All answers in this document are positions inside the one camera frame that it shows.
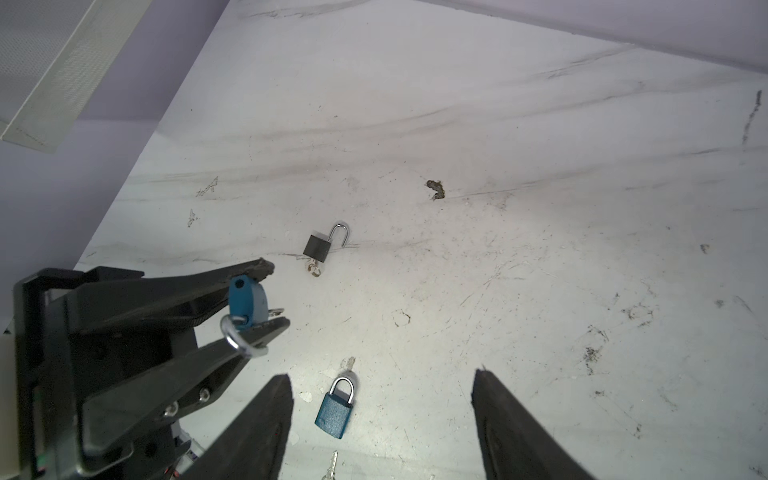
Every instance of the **white table surface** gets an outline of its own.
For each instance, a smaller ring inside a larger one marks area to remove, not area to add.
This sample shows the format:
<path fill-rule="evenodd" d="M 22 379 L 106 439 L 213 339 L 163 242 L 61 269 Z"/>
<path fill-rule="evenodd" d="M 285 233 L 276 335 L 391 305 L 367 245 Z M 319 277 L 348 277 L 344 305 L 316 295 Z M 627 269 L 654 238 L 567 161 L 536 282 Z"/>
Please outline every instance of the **white table surface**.
<path fill-rule="evenodd" d="M 765 478 L 759 90 L 409 0 L 233 0 L 78 267 L 276 264 L 291 327 L 182 425 L 208 445 L 288 372 L 286 480 L 336 449 L 339 480 L 484 478 L 483 366 L 597 478 Z M 297 255 L 337 220 L 350 245 L 314 278 Z M 350 356 L 336 440 L 313 421 Z"/>

